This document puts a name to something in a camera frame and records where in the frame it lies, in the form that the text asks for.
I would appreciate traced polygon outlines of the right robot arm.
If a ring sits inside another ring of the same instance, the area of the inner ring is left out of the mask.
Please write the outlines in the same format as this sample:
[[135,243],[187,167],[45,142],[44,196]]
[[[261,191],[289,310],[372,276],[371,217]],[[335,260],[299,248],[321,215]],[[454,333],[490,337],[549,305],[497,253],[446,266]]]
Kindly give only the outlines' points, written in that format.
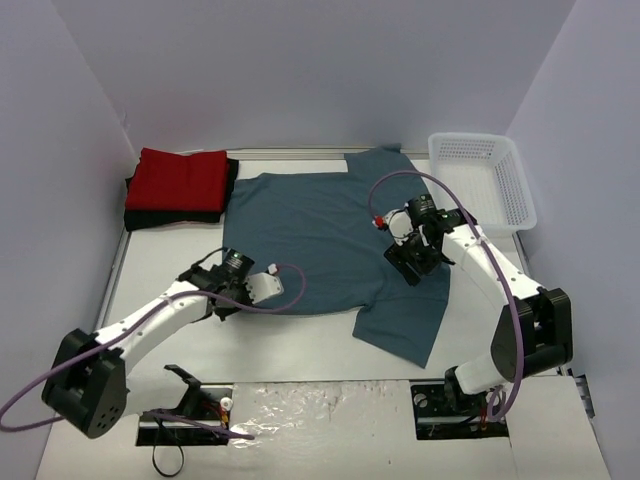
[[409,285],[448,264],[462,270],[498,310],[488,351],[445,373],[443,398],[450,410],[465,413],[498,387],[517,385],[572,360],[568,295],[529,278],[466,210],[439,209],[423,194],[373,223],[391,235],[384,256]]

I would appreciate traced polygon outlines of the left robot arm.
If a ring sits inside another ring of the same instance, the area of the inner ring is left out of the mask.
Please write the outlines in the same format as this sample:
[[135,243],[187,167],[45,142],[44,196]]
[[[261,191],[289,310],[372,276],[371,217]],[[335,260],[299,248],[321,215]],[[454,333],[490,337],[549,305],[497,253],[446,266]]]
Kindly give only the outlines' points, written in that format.
[[92,333],[71,331],[44,380],[43,402],[88,438],[130,415],[192,423],[209,397],[199,380],[175,364],[164,366],[157,380],[141,380],[134,367],[183,327],[254,306],[253,264],[225,250],[221,264],[206,269],[195,262],[159,297],[119,322]]

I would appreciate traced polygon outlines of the blue t shirt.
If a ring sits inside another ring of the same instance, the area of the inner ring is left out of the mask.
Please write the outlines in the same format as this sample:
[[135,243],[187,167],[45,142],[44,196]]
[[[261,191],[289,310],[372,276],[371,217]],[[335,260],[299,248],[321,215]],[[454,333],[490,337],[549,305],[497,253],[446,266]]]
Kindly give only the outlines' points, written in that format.
[[397,144],[345,157],[344,172],[274,174],[236,182],[225,212],[223,244],[263,270],[285,270],[292,315],[358,311],[354,337],[420,367],[426,365],[444,317],[450,268],[441,264],[409,285],[385,259],[391,237],[370,214],[386,213],[427,188]]

